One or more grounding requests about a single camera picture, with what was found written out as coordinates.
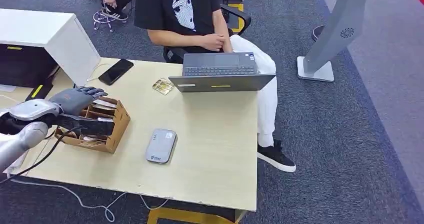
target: ventilation grille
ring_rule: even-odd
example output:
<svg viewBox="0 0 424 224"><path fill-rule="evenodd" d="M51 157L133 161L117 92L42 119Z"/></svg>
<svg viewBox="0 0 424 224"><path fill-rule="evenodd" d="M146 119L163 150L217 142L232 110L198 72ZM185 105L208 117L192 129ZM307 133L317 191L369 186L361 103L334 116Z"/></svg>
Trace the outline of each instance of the ventilation grille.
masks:
<svg viewBox="0 0 424 224"><path fill-rule="evenodd" d="M350 38L355 34L355 29L348 27L340 32L340 37L343 39Z"/></svg>

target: black computer case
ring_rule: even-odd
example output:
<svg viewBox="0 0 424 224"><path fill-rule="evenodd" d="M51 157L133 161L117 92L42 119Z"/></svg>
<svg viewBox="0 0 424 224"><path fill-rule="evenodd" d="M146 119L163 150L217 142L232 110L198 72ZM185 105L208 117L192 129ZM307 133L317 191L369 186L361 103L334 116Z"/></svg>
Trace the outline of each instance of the black computer case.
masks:
<svg viewBox="0 0 424 224"><path fill-rule="evenodd" d="M0 84L35 88L58 64L43 47L0 44Z"/></svg>

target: yellow desk leg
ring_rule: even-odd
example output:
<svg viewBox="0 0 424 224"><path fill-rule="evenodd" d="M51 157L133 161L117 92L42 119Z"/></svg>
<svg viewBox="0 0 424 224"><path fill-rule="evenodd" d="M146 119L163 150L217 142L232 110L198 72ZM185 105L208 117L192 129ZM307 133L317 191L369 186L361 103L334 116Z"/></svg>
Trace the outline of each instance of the yellow desk leg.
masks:
<svg viewBox="0 0 424 224"><path fill-rule="evenodd" d="M235 223L238 224L247 213L247 210L235 210Z"/></svg>
<svg viewBox="0 0 424 224"><path fill-rule="evenodd" d="M165 207L151 210L148 214L147 224L157 224L159 218L195 224L234 224L233 222L218 215Z"/></svg>

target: laptop keyboard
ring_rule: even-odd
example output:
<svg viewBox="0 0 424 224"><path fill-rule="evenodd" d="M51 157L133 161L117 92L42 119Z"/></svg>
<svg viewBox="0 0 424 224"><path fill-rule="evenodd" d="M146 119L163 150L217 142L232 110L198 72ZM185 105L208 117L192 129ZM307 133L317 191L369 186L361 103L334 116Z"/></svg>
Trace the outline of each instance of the laptop keyboard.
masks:
<svg viewBox="0 0 424 224"><path fill-rule="evenodd" d="M253 66L186 67L185 76L222 76L257 74Z"/></svg>

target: chair base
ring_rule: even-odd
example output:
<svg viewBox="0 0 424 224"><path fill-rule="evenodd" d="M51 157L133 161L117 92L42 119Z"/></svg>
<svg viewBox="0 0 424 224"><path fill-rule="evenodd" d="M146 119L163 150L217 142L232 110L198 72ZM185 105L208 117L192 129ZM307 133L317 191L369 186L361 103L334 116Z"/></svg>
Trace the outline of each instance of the chair base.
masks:
<svg viewBox="0 0 424 224"><path fill-rule="evenodd" d="M325 27L326 27L325 25L320 25L320 26L315 27L312 30L312 35L311 36L312 36L312 39L315 42L318 40L318 38L320 37L320 35L323 32L323 30L324 30Z"/></svg>
<svg viewBox="0 0 424 224"><path fill-rule="evenodd" d="M103 14L102 10L96 11L93 15L94 20L94 30L98 30L101 24L107 24L109 26L109 32L114 32L115 30L111 26L111 22L116 21L116 19L110 18Z"/></svg>
<svg viewBox="0 0 424 224"><path fill-rule="evenodd" d="M297 77L300 79L321 81L321 82L334 82L333 67L331 62L328 61L315 73L306 73L304 70L304 56L297 57Z"/></svg>

